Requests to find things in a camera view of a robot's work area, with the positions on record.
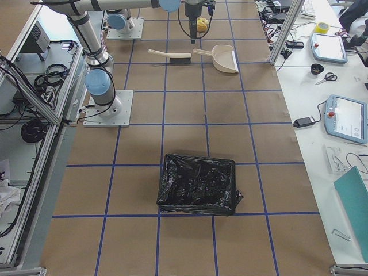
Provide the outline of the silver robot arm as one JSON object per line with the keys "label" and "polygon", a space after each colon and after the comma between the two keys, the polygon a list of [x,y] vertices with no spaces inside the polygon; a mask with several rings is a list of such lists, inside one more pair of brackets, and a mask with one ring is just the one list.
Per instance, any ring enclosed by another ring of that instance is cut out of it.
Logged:
{"label": "silver robot arm", "polygon": [[90,22],[89,12],[112,12],[120,16],[121,25],[109,25],[115,29],[125,29],[131,9],[161,8],[171,13],[179,10],[184,4],[185,16],[189,19],[189,37],[191,43],[199,39],[197,36],[197,18],[201,16],[202,8],[207,7],[209,15],[215,11],[215,1],[32,1],[32,5],[44,5],[51,10],[67,17],[70,25],[79,39],[86,55],[86,62],[91,72],[85,77],[87,91],[94,100],[98,116],[114,117],[121,111],[122,103],[114,88],[112,71],[112,56],[104,49],[101,35],[96,34]]}
{"label": "silver robot arm", "polygon": [[107,15],[108,25],[119,33],[128,34],[133,31],[135,23],[129,9],[108,10]]}

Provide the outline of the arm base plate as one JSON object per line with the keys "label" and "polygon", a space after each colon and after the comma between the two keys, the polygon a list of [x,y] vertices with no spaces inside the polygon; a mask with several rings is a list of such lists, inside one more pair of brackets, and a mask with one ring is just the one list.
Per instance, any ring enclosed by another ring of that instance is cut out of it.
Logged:
{"label": "arm base plate", "polygon": [[109,105],[95,106],[95,102],[90,96],[89,105],[86,111],[86,119],[83,120],[85,127],[128,127],[131,118],[133,90],[117,90],[112,106],[103,112]]}
{"label": "arm base plate", "polygon": [[140,40],[143,35],[143,25],[144,18],[130,18],[126,23],[125,28],[110,28],[106,37],[108,40]]}

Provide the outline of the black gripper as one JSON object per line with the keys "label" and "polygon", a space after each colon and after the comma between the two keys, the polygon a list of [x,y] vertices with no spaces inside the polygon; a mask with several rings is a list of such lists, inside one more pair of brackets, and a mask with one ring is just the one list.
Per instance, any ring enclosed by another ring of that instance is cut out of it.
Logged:
{"label": "black gripper", "polygon": [[189,18],[190,42],[196,43],[197,39],[197,18],[202,14],[202,8],[207,7],[208,14],[212,16],[215,11],[216,1],[214,0],[184,0],[185,16]]}

